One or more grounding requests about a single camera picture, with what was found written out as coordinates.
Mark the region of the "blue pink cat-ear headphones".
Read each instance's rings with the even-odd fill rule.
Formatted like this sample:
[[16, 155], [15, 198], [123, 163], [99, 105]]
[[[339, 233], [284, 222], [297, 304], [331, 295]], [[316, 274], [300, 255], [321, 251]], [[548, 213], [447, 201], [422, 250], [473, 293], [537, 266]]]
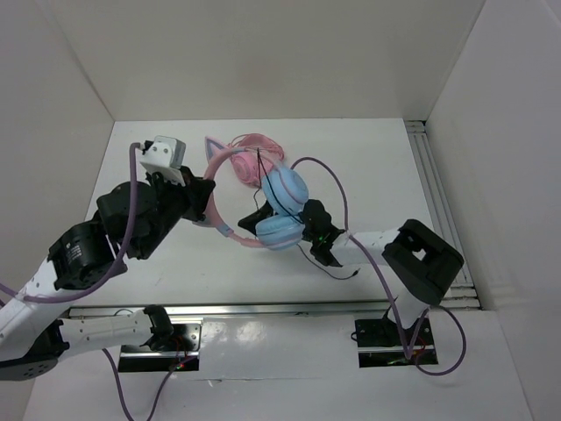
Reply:
[[[231, 163], [232, 155], [250, 151], [249, 148], [243, 147], [230, 148], [228, 144], [211, 137], [204, 140], [208, 166], [203, 179], [214, 180], [222, 164], [226, 161]], [[257, 157], [262, 167], [260, 186], [257, 189], [264, 193], [266, 201], [273, 207], [274, 215], [257, 224], [256, 234], [252, 238], [240, 237], [224, 222], [214, 197], [211, 196], [201, 225], [212, 227], [227, 239], [250, 248], [282, 250], [295, 246], [302, 240], [304, 224], [300, 213], [309, 200], [308, 187], [293, 169], [284, 164], [284, 160], [277, 161], [259, 149], [257, 149]]]

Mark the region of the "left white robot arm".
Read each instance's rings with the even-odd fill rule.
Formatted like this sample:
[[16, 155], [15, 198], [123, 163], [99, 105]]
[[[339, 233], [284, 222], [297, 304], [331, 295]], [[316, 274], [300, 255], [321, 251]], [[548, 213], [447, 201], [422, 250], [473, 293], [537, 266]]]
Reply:
[[161, 305], [90, 320], [63, 314], [79, 293], [126, 272], [126, 259], [146, 260], [181, 220], [203, 220], [216, 187], [180, 170], [181, 184], [162, 173], [131, 180], [96, 200], [94, 216], [72, 226], [49, 248], [35, 276], [1, 309], [1, 378], [22, 382], [61, 360], [112, 346], [169, 346], [174, 327]]

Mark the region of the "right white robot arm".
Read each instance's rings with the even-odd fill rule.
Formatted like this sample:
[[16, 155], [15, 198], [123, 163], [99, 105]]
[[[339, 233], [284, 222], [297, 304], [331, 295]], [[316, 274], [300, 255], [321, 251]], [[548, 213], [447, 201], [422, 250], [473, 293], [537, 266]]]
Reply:
[[463, 256], [417, 219], [381, 232], [351, 233], [334, 226], [323, 203], [308, 200], [295, 217], [282, 216], [269, 203], [241, 218], [238, 227], [279, 250], [301, 241], [310, 243], [310, 260], [324, 268], [375, 263], [390, 268], [402, 283], [382, 324], [386, 340], [403, 343], [417, 319], [439, 305], [465, 260]]

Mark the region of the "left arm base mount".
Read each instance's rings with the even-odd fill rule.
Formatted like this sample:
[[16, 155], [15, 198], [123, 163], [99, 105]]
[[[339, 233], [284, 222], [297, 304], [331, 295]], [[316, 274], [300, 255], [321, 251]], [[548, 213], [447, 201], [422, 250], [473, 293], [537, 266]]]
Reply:
[[174, 332], [165, 345], [121, 346], [117, 362], [119, 373], [196, 372], [200, 367], [202, 318], [171, 316]]

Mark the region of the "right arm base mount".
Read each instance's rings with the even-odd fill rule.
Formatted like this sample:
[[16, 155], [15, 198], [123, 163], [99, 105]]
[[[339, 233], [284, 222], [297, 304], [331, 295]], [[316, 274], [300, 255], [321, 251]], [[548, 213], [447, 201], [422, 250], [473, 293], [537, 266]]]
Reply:
[[351, 339], [358, 347], [359, 367], [402, 367], [415, 364], [420, 356], [422, 365], [438, 363], [430, 321], [425, 318], [415, 342], [413, 357], [408, 360], [402, 349], [396, 327], [385, 318], [356, 319]]

